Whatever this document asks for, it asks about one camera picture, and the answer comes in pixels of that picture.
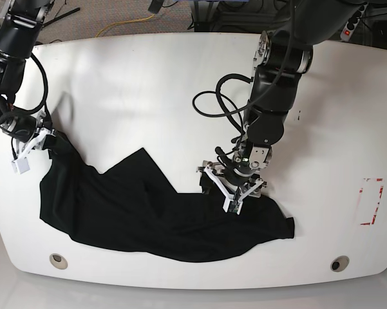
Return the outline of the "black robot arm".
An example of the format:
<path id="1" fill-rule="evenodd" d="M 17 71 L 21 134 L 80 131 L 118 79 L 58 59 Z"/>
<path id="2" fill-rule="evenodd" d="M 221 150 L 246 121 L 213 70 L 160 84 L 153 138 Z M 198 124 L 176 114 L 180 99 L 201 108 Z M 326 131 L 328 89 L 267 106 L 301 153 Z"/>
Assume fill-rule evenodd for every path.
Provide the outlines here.
<path id="1" fill-rule="evenodd" d="M 272 154 L 272 146 L 284 134 L 284 122 L 296 99 L 302 76 L 308 72 L 314 46 L 329 39 L 363 5 L 363 1 L 287 1 L 280 11 L 280 26 L 261 33 L 251 77 L 231 73 L 216 84 L 214 94 L 221 113 L 201 116 L 225 117 L 240 135 L 233 154 L 216 148 L 220 172 L 212 179 L 227 194 L 240 198 L 261 187 L 259 171 Z M 229 110 L 222 86 L 230 80 L 250 85 L 245 106 Z"/>
<path id="2" fill-rule="evenodd" d="M 53 4 L 53 1 L 11 1 L 0 26 L 0 131 L 24 144 L 35 138 L 40 128 L 52 127 L 46 104 L 48 78 L 33 48 Z M 28 59 L 33 60 L 41 73 L 43 94 L 37 106 L 23 109 L 15 106 L 15 99 Z"/>

